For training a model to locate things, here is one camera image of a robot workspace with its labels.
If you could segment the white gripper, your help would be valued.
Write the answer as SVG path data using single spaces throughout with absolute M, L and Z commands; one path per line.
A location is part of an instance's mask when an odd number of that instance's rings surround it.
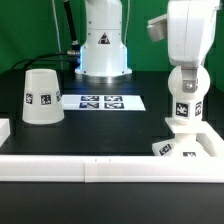
M 167 7 L 168 55 L 181 68 L 182 91 L 197 90 L 197 69 L 215 37 L 220 0 L 169 0 Z

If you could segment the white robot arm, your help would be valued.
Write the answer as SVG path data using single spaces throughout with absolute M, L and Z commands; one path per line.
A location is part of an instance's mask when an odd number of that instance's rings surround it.
M 181 68 L 186 93 L 199 88 L 199 66 L 213 44 L 220 6 L 220 0 L 169 0 L 167 13 L 148 21 L 150 38 L 168 41 L 169 60 Z M 129 80 L 132 70 L 121 40 L 121 1 L 85 0 L 85 9 L 86 41 L 75 69 L 77 77 L 94 83 Z

